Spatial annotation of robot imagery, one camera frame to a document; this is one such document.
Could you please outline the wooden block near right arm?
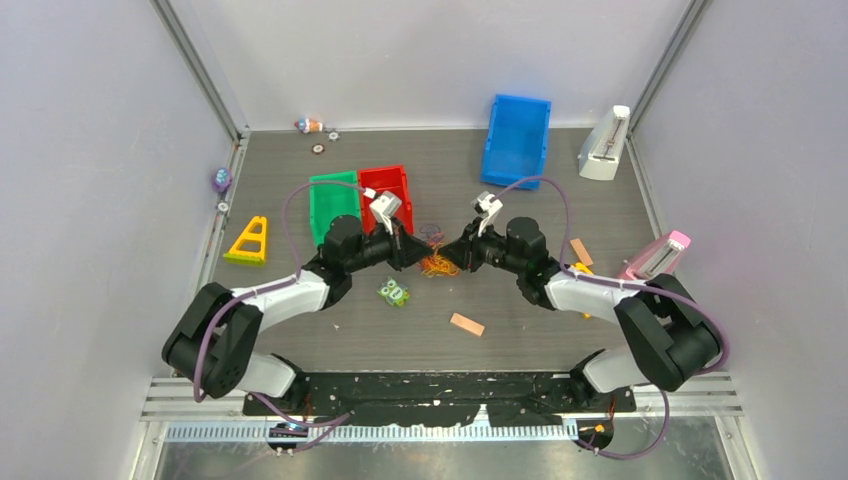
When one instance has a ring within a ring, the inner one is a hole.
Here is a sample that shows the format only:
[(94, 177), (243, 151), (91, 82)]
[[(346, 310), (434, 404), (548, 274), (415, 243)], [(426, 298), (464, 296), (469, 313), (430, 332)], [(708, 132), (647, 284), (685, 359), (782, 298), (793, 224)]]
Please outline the wooden block near right arm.
[(594, 261), (588, 252), (586, 246), (579, 238), (573, 238), (569, 241), (569, 244), (577, 256), (578, 261), (585, 265), (586, 267), (591, 267), (594, 264)]

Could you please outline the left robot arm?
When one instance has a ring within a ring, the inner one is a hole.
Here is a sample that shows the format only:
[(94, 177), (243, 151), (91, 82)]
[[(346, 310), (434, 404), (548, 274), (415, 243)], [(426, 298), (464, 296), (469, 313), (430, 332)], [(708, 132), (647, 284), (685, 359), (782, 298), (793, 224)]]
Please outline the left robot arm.
[(259, 393), (280, 412), (296, 413), (307, 398), (305, 385), (296, 380), (299, 370), (277, 355), (256, 352), (259, 334), (334, 306), (360, 270), (385, 263), (400, 271), (432, 252), (397, 220), (365, 232), (359, 219), (338, 216), (297, 273), (254, 287), (228, 289), (217, 282), (201, 287), (165, 341), (162, 359), (190, 379), (201, 397)]

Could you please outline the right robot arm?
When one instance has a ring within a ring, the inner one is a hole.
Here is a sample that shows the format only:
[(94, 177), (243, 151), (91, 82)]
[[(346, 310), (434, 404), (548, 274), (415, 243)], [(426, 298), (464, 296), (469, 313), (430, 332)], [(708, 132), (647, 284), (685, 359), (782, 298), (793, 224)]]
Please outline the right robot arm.
[(674, 276), (627, 282), (580, 272), (550, 255), (529, 217), (510, 220), (505, 233), (475, 219), (439, 252), (463, 271), (489, 265), (514, 274), (533, 305), (586, 313), (620, 328), (625, 346), (596, 352), (570, 372), (572, 400), (584, 410), (598, 409), (612, 391), (627, 386), (673, 392), (725, 352), (718, 328)]

